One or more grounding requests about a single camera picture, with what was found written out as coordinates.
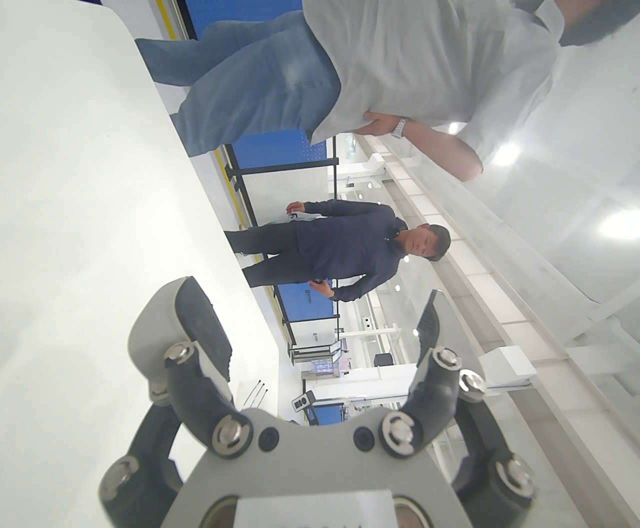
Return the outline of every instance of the white table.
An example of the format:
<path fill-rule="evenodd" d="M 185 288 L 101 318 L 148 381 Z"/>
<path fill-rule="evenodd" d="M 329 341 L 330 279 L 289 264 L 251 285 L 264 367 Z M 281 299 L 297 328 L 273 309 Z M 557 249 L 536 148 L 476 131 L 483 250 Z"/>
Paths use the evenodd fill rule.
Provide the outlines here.
<path fill-rule="evenodd" d="M 149 405 L 127 336 L 151 295 L 194 275 L 234 348 L 232 391 L 262 379 L 271 413 L 278 349 L 113 12 L 0 0 L 0 26 L 1 517 L 107 526 L 99 480 Z M 183 470 L 200 454 L 178 451 Z"/>

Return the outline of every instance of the blue panel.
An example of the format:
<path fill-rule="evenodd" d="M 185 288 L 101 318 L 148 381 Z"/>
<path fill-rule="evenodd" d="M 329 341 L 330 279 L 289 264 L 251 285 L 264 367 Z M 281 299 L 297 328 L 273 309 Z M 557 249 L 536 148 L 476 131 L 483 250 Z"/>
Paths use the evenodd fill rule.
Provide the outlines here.
<path fill-rule="evenodd" d="M 292 322 L 333 316 L 333 301 L 314 291 L 309 284 L 282 284 L 278 289 Z"/>
<path fill-rule="evenodd" d="M 342 413 L 340 412 L 342 405 L 326 405 L 324 407 L 314 406 L 318 424 L 321 426 L 330 426 L 342 422 Z"/>
<path fill-rule="evenodd" d="M 234 150 L 243 169 L 326 159 L 326 143 L 309 145 L 301 130 L 245 136 L 234 143 Z"/>
<path fill-rule="evenodd" d="M 302 0 L 186 0 L 198 37 L 216 20 L 270 20 L 302 9 Z M 324 142 L 311 146 L 302 131 L 249 136 L 234 143 L 241 168 L 326 159 Z"/>
<path fill-rule="evenodd" d="M 198 37 L 216 20 L 271 20 L 302 9 L 302 0 L 186 0 L 186 4 Z"/>

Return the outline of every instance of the white floor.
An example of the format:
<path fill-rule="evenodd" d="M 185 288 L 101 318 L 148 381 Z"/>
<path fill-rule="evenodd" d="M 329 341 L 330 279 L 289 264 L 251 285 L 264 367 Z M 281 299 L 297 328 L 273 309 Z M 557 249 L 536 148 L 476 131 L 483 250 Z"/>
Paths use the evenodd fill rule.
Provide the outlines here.
<path fill-rule="evenodd" d="M 102 0 L 102 3 L 104 6 L 111 8 L 122 19 L 134 38 L 162 38 L 149 1 Z M 184 100 L 186 89 L 161 84 L 158 84 L 157 87 L 167 111 L 170 113 L 175 112 Z M 225 184 L 224 178 L 226 176 L 222 174 L 214 154 L 204 154 L 192 158 L 191 162 L 200 177 L 200 182 L 222 227 L 227 230 L 237 230 L 241 224 L 241 219 Z M 244 267 L 250 265 L 253 261 L 245 257 L 240 258 L 239 262 Z M 279 416 L 285 420 L 295 419 L 301 421 L 302 416 L 296 415 L 291 407 L 291 401 L 302 392 L 300 369 L 293 367 L 287 356 L 287 341 L 278 320 L 280 316 L 274 310 L 274 305 L 270 298 L 271 293 L 266 288 L 254 289 L 253 292 L 280 349 Z"/>

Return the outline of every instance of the wristwatch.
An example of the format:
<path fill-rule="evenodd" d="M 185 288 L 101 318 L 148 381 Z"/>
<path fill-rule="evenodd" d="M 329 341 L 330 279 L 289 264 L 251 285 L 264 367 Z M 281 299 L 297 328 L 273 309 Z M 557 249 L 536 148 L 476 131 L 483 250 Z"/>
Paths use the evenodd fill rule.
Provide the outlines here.
<path fill-rule="evenodd" d="M 401 139 L 404 138 L 404 126 L 406 125 L 406 118 L 400 119 L 398 122 L 398 126 L 395 128 L 391 135 L 395 138 Z"/>

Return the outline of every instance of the hand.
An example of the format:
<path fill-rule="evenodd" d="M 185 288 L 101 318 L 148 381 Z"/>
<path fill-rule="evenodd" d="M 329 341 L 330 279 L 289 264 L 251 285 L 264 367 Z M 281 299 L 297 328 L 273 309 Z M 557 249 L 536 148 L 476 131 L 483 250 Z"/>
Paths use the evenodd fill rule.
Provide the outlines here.
<path fill-rule="evenodd" d="M 356 134 L 361 136 L 384 136 L 385 134 L 390 134 L 402 119 L 397 115 L 376 114 L 375 112 L 367 112 L 364 118 L 367 121 L 371 121 L 371 123 L 354 130 Z"/>
<path fill-rule="evenodd" d="M 302 202 L 292 202 L 287 206 L 288 216 L 291 216 L 295 212 L 305 212 L 305 204 Z"/>
<path fill-rule="evenodd" d="M 335 294 L 327 281 L 324 281 L 322 284 L 317 284 L 312 280 L 310 280 L 309 286 L 311 286 L 311 288 L 316 290 L 318 293 L 324 295 L 325 297 L 333 297 L 333 295 Z"/>

